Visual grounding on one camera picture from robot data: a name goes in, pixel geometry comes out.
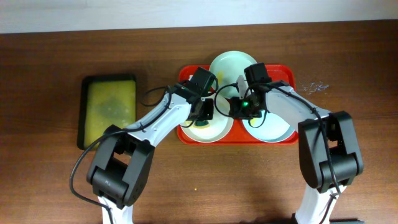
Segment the green and yellow sponge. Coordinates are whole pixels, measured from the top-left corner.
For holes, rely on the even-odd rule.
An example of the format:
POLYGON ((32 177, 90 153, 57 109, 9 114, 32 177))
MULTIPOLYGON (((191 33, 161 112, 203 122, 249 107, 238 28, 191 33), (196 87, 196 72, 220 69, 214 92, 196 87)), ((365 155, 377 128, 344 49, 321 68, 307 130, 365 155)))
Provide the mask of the green and yellow sponge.
POLYGON ((198 128, 198 129, 204 129, 204 128, 207 128, 208 126, 209 126, 209 122, 207 120, 196 121, 194 124, 194 127, 198 128))

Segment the white plate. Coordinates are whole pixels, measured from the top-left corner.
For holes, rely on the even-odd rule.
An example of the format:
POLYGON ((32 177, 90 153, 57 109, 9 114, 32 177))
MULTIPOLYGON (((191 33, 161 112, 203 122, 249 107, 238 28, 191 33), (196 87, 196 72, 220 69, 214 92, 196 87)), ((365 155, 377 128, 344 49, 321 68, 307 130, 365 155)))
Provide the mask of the white plate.
MULTIPOLYGON (((209 96, 209 98, 214 99, 215 96, 212 95, 209 96)), ((207 121, 209 122, 209 126, 207 128, 198 129, 194 127, 195 123, 188 128, 188 125, 191 123, 191 121, 186 120, 184 123, 182 123, 182 131, 186 136, 188 136, 189 139, 195 142, 216 142, 224 138, 229 133, 233 127, 234 119, 223 116, 214 107, 213 119, 207 121)))

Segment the light blue plate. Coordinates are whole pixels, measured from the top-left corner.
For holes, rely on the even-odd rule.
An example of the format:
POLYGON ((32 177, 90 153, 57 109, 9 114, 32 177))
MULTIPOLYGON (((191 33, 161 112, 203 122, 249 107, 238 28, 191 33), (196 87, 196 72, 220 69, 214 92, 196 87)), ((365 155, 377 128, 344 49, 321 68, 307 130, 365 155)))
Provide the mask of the light blue plate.
POLYGON ((244 119, 243 126, 252 137, 268 143, 282 142, 295 132, 280 116, 265 111, 260 118, 244 119))

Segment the mint green plate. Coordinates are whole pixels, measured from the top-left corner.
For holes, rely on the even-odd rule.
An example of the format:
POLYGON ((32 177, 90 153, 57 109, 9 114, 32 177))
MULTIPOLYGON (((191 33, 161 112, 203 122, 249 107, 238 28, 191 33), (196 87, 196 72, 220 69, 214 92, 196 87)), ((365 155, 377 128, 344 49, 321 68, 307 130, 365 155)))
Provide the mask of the mint green plate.
MULTIPOLYGON (((225 85, 237 83, 236 80, 240 75, 246 79, 244 69, 257 61, 249 54, 240 51, 228 51, 217 56, 210 65, 210 72, 216 75, 218 79, 219 90, 225 85)), ((229 86, 220 91, 220 95, 231 99, 239 97, 238 89, 229 86)))

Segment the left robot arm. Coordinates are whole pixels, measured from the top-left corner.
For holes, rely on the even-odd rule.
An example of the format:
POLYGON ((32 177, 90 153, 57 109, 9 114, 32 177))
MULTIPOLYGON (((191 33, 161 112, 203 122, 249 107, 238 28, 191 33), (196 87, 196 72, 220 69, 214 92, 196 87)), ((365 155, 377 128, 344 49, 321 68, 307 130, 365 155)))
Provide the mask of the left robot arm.
POLYGON ((132 223, 133 205, 146 186, 155 148, 177 126, 213 117, 215 81, 214 74, 198 68, 190 79, 167 86, 139 121, 125 128, 111 125, 89 145, 96 153, 86 180, 103 210, 103 223, 132 223))

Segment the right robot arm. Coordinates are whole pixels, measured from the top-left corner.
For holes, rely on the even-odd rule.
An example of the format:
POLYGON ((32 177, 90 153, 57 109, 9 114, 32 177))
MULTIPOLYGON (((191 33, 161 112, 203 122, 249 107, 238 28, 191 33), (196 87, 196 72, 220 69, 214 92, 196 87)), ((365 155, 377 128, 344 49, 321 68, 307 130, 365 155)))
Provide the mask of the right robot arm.
POLYGON ((307 183, 292 223, 329 223, 341 194, 364 169, 352 117, 332 113, 300 96, 283 80, 273 81, 263 63, 244 69, 247 86, 230 115, 255 118, 261 111, 282 118, 298 133, 300 170, 307 183))

